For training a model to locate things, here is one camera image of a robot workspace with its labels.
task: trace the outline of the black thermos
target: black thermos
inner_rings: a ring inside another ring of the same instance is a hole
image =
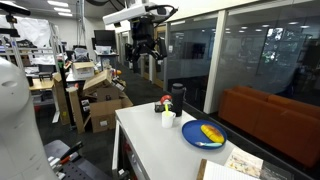
[[[176,113],[176,117],[179,117],[182,114],[182,105],[185,90],[186,89],[180,83],[175,83],[172,86],[172,111]]]
[[[32,77],[31,76],[27,76],[27,79],[28,79],[28,83],[29,83],[29,86],[33,86],[33,80],[32,80]]]

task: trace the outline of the glass window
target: glass window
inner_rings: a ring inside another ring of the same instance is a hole
[[[214,45],[215,15],[171,23],[168,43],[168,91],[186,88],[186,102],[203,110]]]
[[[214,109],[236,85],[320,106],[320,2],[264,5],[227,18]]]

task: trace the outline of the ceiling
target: ceiling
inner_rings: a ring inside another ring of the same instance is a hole
[[[78,0],[58,0],[59,2],[66,2],[69,4],[69,9],[73,14],[72,17],[60,16],[58,12],[53,8],[57,6],[50,5],[47,0],[8,0],[15,2],[17,5],[25,7],[31,11],[31,15],[36,16],[55,16],[60,18],[76,18],[77,13],[77,2]],[[114,6],[121,10],[123,6],[118,3],[120,1],[124,4],[124,0],[111,0]],[[116,8],[112,6],[110,2],[106,3],[104,6],[94,6],[84,1],[84,16],[91,18],[102,18],[103,16],[117,12]]]

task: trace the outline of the white table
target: white table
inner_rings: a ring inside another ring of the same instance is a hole
[[[116,110],[116,119],[145,179],[194,180],[201,159],[224,165],[235,147],[229,141],[216,150],[192,146],[184,139],[181,128],[195,118],[183,112],[175,119],[173,128],[162,128],[161,113],[154,112],[153,103]]]

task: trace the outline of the black bottle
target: black bottle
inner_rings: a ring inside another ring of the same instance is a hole
[[[176,117],[182,115],[182,105],[186,89],[180,83],[175,83],[172,86],[172,111],[176,113]]]

